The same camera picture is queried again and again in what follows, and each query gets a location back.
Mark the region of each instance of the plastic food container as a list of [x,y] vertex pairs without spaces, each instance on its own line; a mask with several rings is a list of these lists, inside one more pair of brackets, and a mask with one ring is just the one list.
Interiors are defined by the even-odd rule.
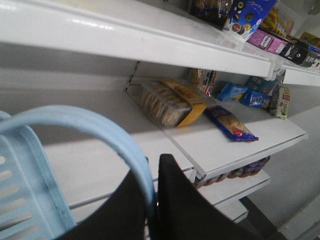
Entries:
[[161,127],[188,125],[206,108],[201,96],[176,80],[148,81],[141,86],[140,106],[147,117]]

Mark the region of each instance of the floor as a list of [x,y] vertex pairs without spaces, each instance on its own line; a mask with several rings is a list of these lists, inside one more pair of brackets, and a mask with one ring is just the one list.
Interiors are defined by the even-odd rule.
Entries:
[[240,201],[249,211],[248,217],[238,223],[241,227],[265,240],[287,240],[249,198]]

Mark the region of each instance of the packaged cookies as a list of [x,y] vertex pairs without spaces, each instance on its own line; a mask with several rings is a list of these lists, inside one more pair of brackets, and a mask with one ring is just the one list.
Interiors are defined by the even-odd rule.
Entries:
[[205,101],[199,95],[176,80],[148,81],[141,85],[140,106],[149,119],[159,126],[188,125],[206,108]]
[[227,137],[238,142],[259,140],[237,117],[222,106],[207,108],[205,114],[220,128]]
[[220,94],[217,96],[217,99],[228,102],[239,100],[247,90],[247,86],[238,86],[232,82],[227,82]]

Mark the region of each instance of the grocery product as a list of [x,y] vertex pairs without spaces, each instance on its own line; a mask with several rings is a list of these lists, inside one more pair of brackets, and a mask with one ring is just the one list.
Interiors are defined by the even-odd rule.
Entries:
[[248,43],[251,43],[267,52],[280,54],[287,45],[287,41],[269,34],[263,30],[257,29],[249,38]]
[[279,55],[307,68],[311,67],[317,58],[317,54],[309,50],[307,43],[296,38],[292,38]]
[[249,90],[263,93],[263,94],[269,94],[278,80],[265,80],[262,77],[258,76],[250,76],[248,81],[245,83],[245,86],[248,87]]
[[222,106],[207,108],[205,114],[220,128],[230,139],[238,142],[257,141],[253,135],[237,117]]
[[205,101],[174,79],[142,82],[140,106],[162,127],[184,126],[196,120],[206,108]]
[[190,13],[222,29],[232,0],[192,0]]
[[247,41],[276,2],[277,0],[234,0],[223,31]]
[[320,48],[320,37],[317,37],[309,32],[303,32],[300,39],[305,40],[309,44]]
[[248,90],[244,93],[240,103],[250,107],[267,109],[270,106],[271,96]]
[[277,85],[272,92],[270,113],[272,116],[280,119],[288,117],[291,91],[283,85]]
[[278,8],[274,7],[260,27],[285,38],[290,34],[291,24],[280,16]]
[[238,86],[232,82],[227,82],[217,98],[228,102],[239,100],[247,90],[246,86]]
[[216,80],[216,71],[201,68],[193,68],[190,74],[190,83],[198,88],[206,96],[211,96]]

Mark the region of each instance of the pink box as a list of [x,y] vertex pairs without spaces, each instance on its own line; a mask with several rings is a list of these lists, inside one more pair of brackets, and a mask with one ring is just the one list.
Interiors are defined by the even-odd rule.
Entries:
[[265,50],[271,45],[273,38],[272,35],[257,29],[249,38],[248,43]]
[[279,55],[288,43],[274,36],[272,38],[271,44],[265,50],[269,53]]

